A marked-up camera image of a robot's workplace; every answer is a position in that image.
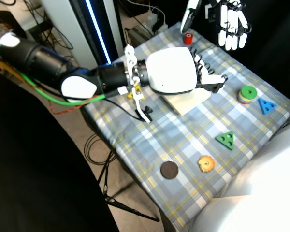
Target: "plaid tablecloth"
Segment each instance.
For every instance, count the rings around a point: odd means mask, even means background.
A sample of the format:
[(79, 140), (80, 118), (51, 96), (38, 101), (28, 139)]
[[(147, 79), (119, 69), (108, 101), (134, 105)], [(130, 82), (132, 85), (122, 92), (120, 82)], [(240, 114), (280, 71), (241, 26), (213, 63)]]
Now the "plaid tablecloth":
[[(180, 24), (135, 49), (138, 59), (167, 47), (184, 46)], [(145, 190), (180, 231), (188, 231), (191, 220), (231, 178), (255, 155), (271, 136), (290, 119), (290, 100), (245, 66), (201, 35), (194, 34), (193, 46), (215, 73), (226, 74), (225, 88), (184, 116), (178, 116), (162, 96), (149, 87), (143, 89), (143, 106), (153, 109), (151, 124), (142, 123), (109, 102), (86, 106), (103, 135), (131, 169)], [(257, 100), (242, 105), (236, 95), (243, 85), (254, 86), (258, 98), (278, 106), (263, 115)], [(133, 103), (126, 96), (112, 98), (130, 113)], [(234, 132), (234, 150), (215, 137)], [(200, 156), (210, 155), (215, 169), (203, 173)], [(160, 167), (171, 160), (178, 165), (174, 179), (165, 179)]]

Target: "triangle toy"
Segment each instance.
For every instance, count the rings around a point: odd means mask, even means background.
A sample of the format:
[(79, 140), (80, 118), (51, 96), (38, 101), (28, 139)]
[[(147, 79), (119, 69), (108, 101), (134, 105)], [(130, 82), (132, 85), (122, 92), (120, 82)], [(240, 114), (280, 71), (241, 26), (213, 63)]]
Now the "triangle toy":
[(215, 139), (225, 145), (228, 149), (234, 149), (233, 131), (217, 136)]
[(259, 104), (264, 115), (271, 112), (277, 106), (276, 104), (262, 98), (259, 98)]

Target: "yellow pastry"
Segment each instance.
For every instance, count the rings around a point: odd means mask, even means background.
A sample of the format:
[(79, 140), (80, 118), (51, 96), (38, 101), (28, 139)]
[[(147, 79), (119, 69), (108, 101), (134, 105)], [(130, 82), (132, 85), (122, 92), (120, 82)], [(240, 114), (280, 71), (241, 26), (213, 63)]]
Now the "yellow pastry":
[(198, 164), (202, 172), (207, 173), (214, 169), (215, 162), (210, 156), (201, 156)]

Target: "white cable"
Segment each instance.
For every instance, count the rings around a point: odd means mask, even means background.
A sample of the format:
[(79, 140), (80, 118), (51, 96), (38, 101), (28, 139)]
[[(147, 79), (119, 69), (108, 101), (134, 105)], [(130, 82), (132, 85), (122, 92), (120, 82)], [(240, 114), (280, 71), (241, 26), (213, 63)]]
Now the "white cable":
[(164, 12), (163, 12), (162, 10), (160, 10), (159, 8), (154, 7), (154, 6), (150, 6), (150, 5), (145, 5), (145, 4), (136, 3), (136, 2), (133, 2), (133, 1), (130, 1), (130, 0), (126, 0), (126, 1), (129, 2), (129, 3), (131, 3), (131, 4), (134, 4), (134, 5), (151, 7), (151, 8), (154, 8), (154, 9), (160, 11), (160, 12), (163, 14), (163, 17), (164, 17), (164, 24), (165, 24), (165, 14), (164, 14)]

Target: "blue triangle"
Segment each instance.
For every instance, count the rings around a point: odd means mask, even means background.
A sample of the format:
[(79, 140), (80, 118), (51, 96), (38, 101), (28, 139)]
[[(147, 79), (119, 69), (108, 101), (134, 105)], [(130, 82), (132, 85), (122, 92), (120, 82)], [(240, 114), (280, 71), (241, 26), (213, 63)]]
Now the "blue triangle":
[(277, 106), (275, 103), (264, 100), (262, 98), (259, 98), (259, 104), (264, 115), (271, 112)]

